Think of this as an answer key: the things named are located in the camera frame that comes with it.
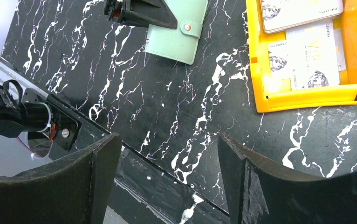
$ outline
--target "white card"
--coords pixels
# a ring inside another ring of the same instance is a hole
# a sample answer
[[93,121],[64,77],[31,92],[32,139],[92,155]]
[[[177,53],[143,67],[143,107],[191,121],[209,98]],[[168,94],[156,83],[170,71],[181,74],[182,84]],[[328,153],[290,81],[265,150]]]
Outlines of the white card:
[[341,29],[334,30],[335,45],[336,45],[336,57],[338,60],[339,71],[346,70],[346,59],[344,58],[343,38]]
[[273,42],[268,45],[270,74],[274,79],[292,77],[291,63],[288,61],[287,41]]
[[343,12],[342,0],[261,0],[266,33],[314,22]]
[[322,21],[286,31],[293,61],[291,88],[339,85],[339,70],[332,21]]

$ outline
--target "playing card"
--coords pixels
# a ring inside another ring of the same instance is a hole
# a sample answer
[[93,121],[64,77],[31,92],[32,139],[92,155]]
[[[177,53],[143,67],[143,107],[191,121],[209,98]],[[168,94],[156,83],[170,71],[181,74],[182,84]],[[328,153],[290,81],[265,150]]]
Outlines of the playing card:
[[273,42],[268,45],[270,74],[275,79],[291,78],[291,63],[288,61],[287,41]]
[[332,21],[307,24],[286,31],[293,62],[291,88],[339,85],[339,70]]
[[335,29],[334,36],[336,45],[336,57],[338,60],[338,69],[339,71],[344,71],[346,70],[346,59],[344,58],[343,38],[341,29]]
[[261,0],[266,33],[339,15],[342,0]]

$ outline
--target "wallet strap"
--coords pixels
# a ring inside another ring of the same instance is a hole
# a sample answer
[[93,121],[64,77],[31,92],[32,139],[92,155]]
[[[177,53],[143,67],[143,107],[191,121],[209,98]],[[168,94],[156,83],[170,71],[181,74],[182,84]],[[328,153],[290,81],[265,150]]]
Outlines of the wallet strap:
[[180,24],[180,29],[183,34],[196,37],[197,39],[200,39],[202,27],[202,24],[190,20],[182,20]]

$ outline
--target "screw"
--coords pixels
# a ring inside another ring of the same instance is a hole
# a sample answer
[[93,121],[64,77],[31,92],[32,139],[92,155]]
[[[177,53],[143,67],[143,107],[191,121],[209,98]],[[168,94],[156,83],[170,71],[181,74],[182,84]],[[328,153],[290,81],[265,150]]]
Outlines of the screw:
[[69,136],[70,132],[67,128],[62,130],[62,137],[67,138]]

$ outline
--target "stack of cards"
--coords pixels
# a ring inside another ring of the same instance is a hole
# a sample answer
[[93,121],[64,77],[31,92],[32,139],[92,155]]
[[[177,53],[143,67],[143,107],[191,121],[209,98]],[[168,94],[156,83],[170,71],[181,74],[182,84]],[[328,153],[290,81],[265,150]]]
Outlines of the stack of cards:
[[270,43],[271,76],[291,80],[291,89],[339,85],[339,71],[346,69],[343,41],[332,20],[286,31],[286,40]]
[[267,34],[332,18],[343,12],[342,0],[261,0]]

